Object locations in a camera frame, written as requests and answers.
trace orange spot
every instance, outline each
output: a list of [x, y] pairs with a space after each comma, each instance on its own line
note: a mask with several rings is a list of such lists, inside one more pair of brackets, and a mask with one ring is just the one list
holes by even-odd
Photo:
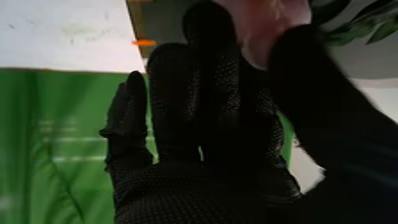
[[156, 41], [155, 40], [133, 40], [133, 45], [140, 47], [153, 47], [156, 46]]

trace green wall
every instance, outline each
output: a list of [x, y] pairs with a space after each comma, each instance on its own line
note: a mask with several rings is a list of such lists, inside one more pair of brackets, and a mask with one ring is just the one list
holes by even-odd
[[121, 74], [0, 69], [2, 224], [112, 223], [98, 130], [124, 78]]

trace black glove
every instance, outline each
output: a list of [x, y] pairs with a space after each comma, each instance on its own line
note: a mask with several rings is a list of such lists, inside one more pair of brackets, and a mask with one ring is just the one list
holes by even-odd
[[[267, 207], [300, 197], [281, 158], [283, 129], [267, 74], [242, 59], [231, 16], [215, 3], [188, 11], [185, 33], [188, 45], [158, 47], [147, 62], [156, 165], [135, 164], [149, 158], [146, 91], [137, 73], [130, 76], [135, 89], [117, 93], [110, 107], [101, 134], [110, 140], [116, 220], [263, 223]], [[130, 116], [132, 125], [124, 124]], [[132, 147], [114, 151], [114, 145]]]

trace white wall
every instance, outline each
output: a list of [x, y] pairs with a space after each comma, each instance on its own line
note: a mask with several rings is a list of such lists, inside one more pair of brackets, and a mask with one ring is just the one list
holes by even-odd
[[0, 0], [0, 67], [144, 71], [124, 0]]

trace green plant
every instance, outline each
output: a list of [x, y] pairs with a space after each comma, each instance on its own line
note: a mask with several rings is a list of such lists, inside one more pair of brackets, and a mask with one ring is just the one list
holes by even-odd
[[[325, 24], [346, 9], [352, 0], [311, 0], [313, 23]], [[398, 1], [377, 0], [361, 10], [352, 20], [325, 31], [331, 45], [345, 45], [370, 34], [368, 44], [380, 41], [398, 31]]]

